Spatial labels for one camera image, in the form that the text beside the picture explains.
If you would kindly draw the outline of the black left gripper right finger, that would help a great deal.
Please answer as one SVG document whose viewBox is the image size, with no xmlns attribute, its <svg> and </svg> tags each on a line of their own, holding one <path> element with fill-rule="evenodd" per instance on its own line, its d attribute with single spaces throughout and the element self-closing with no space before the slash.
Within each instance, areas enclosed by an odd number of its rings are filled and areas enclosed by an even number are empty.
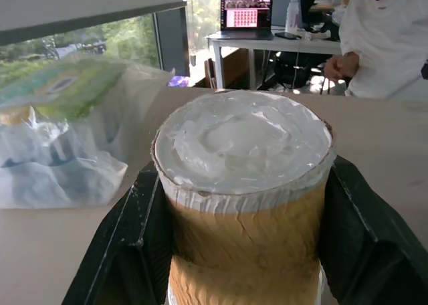
<svg viewBox="0 0 428 305">
<path fill-rule="evenodd" d="M 427 250 L 342 157 L 325 188 L 318 255 L 339 304 L 427 303 Z"/>
</svg>

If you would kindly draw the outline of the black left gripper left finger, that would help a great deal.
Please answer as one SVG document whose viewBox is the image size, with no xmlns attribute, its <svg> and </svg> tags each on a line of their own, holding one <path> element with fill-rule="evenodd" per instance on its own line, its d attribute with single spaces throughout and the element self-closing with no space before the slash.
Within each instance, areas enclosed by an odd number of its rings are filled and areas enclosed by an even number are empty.
<svg viewBox="0 0 428 305">
<path fill-rule="evenodd" d="M 120 281 L 129 304 L 164 304 L 173 225 L 153 163 L 102 220 L 63 304 L 100 304 L 109 277 Z"/>
</svg>

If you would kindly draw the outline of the person's bare hand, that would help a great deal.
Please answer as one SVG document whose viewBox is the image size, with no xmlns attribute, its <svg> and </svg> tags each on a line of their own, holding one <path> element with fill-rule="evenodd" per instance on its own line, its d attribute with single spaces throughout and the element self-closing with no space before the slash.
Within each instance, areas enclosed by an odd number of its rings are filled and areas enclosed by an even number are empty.
<svg viewBox="0 0 428 305">
<path fill-rule="evenodd" d="M 332 56 L 324 66 L 324 76 L 335 82 L 353 78 L 359 69 L 359 60 L 360 57 L 355 52 Z"/>
</svg>

